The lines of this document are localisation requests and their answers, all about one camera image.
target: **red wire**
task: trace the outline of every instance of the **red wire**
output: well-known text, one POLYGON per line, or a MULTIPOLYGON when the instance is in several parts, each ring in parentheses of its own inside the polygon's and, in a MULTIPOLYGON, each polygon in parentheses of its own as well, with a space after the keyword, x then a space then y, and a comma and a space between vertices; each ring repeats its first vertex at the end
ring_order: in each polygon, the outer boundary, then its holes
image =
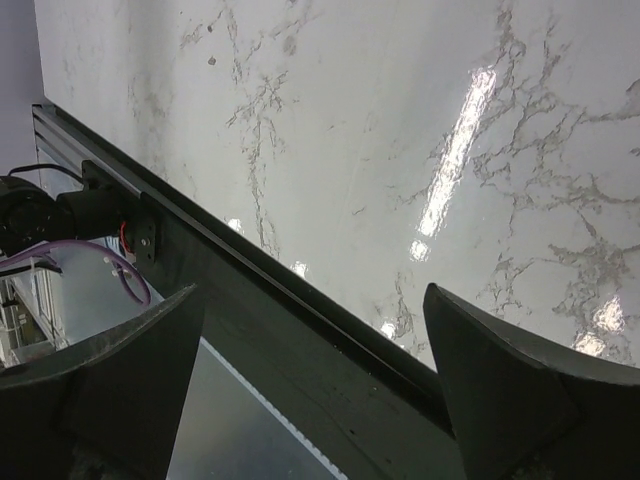
POLYGON ((127 239, 124 236, 124 229, 127 226, 127 222, 122 222, 122 225, 120 225, 120 243, 122 244, 122 246, 124 247, 124 250, 127 253, 132 253, 131 249, 129 248, 129 244, 127 243, 127 239))

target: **gray wall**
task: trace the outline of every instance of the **gray wall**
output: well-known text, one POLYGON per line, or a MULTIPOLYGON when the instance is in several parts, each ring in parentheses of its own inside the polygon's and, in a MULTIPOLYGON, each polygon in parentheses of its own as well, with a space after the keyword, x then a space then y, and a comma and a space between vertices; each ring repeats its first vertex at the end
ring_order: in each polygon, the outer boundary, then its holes
POLYGON ((43 102, 33 0, 0 0, 0 175, 36 162, 31 105, 43 102))

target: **metal frame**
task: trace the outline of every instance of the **metal frame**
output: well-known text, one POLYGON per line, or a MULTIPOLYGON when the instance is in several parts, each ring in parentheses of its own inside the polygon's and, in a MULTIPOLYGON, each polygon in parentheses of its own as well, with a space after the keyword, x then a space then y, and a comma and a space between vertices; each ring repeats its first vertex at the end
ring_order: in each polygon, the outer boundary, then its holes
POLYGON ((141 273, 163 296, 195 283, 203 337, 351 478, 464 478, 435 372, 58 109, 38 148, 91 160, 159 222, 141 273))

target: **white marble surface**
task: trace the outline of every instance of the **white marble surface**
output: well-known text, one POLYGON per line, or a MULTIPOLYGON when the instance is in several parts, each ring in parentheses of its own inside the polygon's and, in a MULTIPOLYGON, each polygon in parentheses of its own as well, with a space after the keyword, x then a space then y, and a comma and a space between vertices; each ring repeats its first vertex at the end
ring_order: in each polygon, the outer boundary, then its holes
POLYGON ((36 0, 45 94, 432 365, 435 281, 640 360, 640 4, 36 0))

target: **black wire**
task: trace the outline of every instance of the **black wire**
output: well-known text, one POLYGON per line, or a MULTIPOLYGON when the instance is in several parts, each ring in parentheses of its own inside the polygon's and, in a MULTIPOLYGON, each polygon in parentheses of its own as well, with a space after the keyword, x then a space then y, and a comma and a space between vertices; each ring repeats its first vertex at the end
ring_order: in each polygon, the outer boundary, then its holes
MULTIPOLYGON (((50 263, 47 262, 36 262, 33 265, 35 268, 41 268, 42 270, 48 270, 50 272, 62 273, 62 270, 58 267, 54 267, 50 263)), ((19 273, 28 272, 31 270, 31 265, 26 265, 24 267, 16 267, 10 268, 8 270, 0 270, 0 278, 12 277, 14 275, 18 275, 19 273)))
POLYGON ((24 167, 16 167, 9 170, 9 176, 11 177, 14 173, 23 173, 23 172, 31 172, 33 170, 57 170, 58 172, 62 172, 66 175, 69 175, 76 182, 84 184, 82 181, 82 177, 75 172, 72 172, 66 167, 61 165, 56 165, 55 163, 35 163, 33 165, 25 165, 24 167))

